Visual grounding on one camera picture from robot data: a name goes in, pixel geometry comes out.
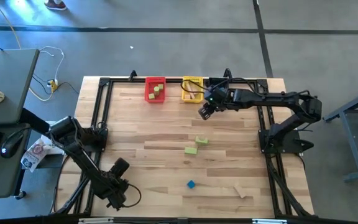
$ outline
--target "yellow plug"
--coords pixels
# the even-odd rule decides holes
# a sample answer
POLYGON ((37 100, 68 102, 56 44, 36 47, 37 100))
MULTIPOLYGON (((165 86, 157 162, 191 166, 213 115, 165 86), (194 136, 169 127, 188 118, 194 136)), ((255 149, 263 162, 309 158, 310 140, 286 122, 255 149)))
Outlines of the yellow plug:
POLYGON ((53 93, 55 90, 57 90, 57 84, 55 80, 48 80, 48 86, 50 87, 50 91, 53 93))

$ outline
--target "small block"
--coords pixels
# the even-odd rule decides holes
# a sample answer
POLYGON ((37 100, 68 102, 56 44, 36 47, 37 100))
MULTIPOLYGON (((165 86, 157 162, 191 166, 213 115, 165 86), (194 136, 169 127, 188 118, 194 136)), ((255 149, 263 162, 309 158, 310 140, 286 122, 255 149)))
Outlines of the small block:
POLYGON ((188 183, 187 183, 187 186, 190 188, 190 189, 192 189, 192 188, 194 188, 195 186, 196 186, 196 183, 194 183, 194 181, 189 181, 188 183))
POLYGON ((196 143, 197 144, 208 144, 208 138, 201 140, 198 136, 196 136, 196 143))
POLYGON ((185 153, 197 155, 197 149, 193 147, 185 147, 185 153))
POLYGON ((239 185, 239 183, 236 183, 234 185, 234 189, 240 195, 240 198, 244 198, 247 196, 246 193, 244 192, 244 189, 239 185))

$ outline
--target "green block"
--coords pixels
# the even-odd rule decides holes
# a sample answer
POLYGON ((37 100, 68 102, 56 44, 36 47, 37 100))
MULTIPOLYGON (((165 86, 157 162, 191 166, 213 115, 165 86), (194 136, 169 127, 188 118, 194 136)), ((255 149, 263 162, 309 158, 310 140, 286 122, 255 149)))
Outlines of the green block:
POLYGON ((192 147, 185 147, 186 154, 197 155, 197 149, 192 147))
POLYGON ((208 138, 205 138, 204 140, 201 140, 198 136, 196 137, 196 143, 197 144, 208 144, 208 138))

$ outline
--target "yellow bin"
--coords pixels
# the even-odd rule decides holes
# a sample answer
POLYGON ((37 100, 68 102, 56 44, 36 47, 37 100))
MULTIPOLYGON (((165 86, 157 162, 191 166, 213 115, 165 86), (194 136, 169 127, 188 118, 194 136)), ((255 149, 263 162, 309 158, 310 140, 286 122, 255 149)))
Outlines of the yellow bin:
MULTIPOLYGON (((203 77, 190 77, 190 76, 184 76, 183 80, 191 80, 197 84, 199 84, 200 86, 203 86, 203 77)), ((202 88, 192 84, 191 82, 188 82, 193 88, 193 91, 203 91, 202 88)), ((182 83, 183 87, 185 89, 186 88, 186 82, 182 83)), ((185 95, 189 94, 188 92, 186 92, 185 90, 181 91, 181 98, 185 103, 201 103, 202 100, 204 99, 204 93, 195 93, 195 99, 186 99, 185 95)))

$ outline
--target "black metal frame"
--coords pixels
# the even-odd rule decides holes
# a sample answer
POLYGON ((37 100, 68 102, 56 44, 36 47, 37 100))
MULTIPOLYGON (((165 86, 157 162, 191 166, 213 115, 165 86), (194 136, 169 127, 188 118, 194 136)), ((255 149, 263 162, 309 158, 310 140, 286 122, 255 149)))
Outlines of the black metal frame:
MULTIPOLYGON (((98 124, 105 125, 105 126, 107 125, 106 122, 107 122, 107 118, 108 118, 109 106, 110 106, 111 94, 112 94, 112 87, 113 87, 114 83, 144 83, 145 82, 145 78, 135 78, 136 76, 137 76, 136 72, 132 71, 129 78, 100 78, 98 93, 96 95, 96 101, 95 101, 94 111, 93 111, 93 116, 92 116, 92 122, 91 122, 92 126, 96 126, 98 124), (108 90, 107 90, 106 100, 104 102, 102 121, 100 123, 97 123, 98 113, 99 113, 99 109, 101 106, 101 96, 102 96, 103 89, 106 86, 108 86, 108 90)), ((232 74, 231 74, 230 70, 226 69, 226 71, 224 72, 224 78, 232 78, 232 74)), ((166 82, 167 83, 181 83, 182 78, 168 78, 166 80, 166 82)), ((204 83, 205 83, 205 85, 208 86, 208 84, 209 84, 208 78, 204 78, 204 83)), ((269 91, 269 87, 268 87, 266 79, 231 80, 229 83, 243 83, 243 84, 250 83, 250 85, 253 85, 255 90, 258 92, 261 92, 261 91, 268 92, 269 91)), ((258 117, 259 117, 260 130, 261 131, 266 130, 266 125, 265 125, 265 120, 264 120, 265 116, 264 116, 264 111, 262 109, 262 106, 258 106, 257 111, 258 111, 258 117)), ((273 116, 272 107, 270 107, 270 106, 267 107, 267 116, 268 116, 269 123, 273 124, 274 116, 273 116)), ((97 166, 100 163, 101 153, 102 152, 95 153, 94 162, 97 166)), ((309 224, 309 223, 348 223, 348 224, 358 223, 358 222, 347 222, 347 221, 342 221, 342 220, 329 220, 329 219, 318 218, 317 216, 309 215, 306 211, 304 211, 304 213, 302 213, 302 216, 299 216, 299 217, 294 216, 294 215, 292 215, 291 202, 294 202, 294 200, 296 201, 296 199, 293 197, 293 195, 291 194, 291 192, 288 189, 286 189, 287 194, 284 193, 284 190, 282 191, 283 192, 283 201, 284 201, 284 205, 285 205, 285 213, 282 213, 282 211, 279 207, 279 203, 278 203, 276 184, 278 184, 280 186, 280 188, 287 187, 287 183, 285 180, 285 174, 284 174, 284 166, 283 166, 281 154, 280 153, 274 154, 273 156, 276 158, 276 162, 277 162, 277 174, 278 175, 273 176, 269 172, 269 164, 272 164, 272 161, 271 161, 272 157, 270 155, 271 154, 265 154, 265 160, 266 160, 266 164, 267 164, 267 174, 268 174, 268 180, 269 180, 269 185, 270 185, 270 192, 271 192, 271 196, 272 196, 273 212, 274 212, 275 219, 287 220, 288 223, 305 223, 305 224, 306 223, 307 224, 309 224)), ((88 194, 87 203, 86 203, 86 208, 83 213, 79 213, 80 208, 81 208, 80 205, 81 205, 81 201, 82 201, 82 192, 81 192, 80 197, 76 201, 74 214, 79 215, 79 216, 84 215, 84 217, 90 217, 91 212, 92 212, 92 206, 93 206, 93 197, 94 197, 94 193, 93 193, 92 189, 90 189, 89 194, 88 194)), ((180 221, 180 223, 252 223, 253 222, 253 219, 251 219, 251 218, 185 218, 185 219, 182 219, 182 218, 150 218, 150 217, 114 217, 114 218, 111 218, 111 221, 114 220, 114 222, 123 222, 123 223, 144 221, 144 222, 153 223, 153 222, 160 222, 160 221, 164 221, 164 220, 173 220, 173 219, 178 220, 178 223, 179 223, 179 221, 180 221)))

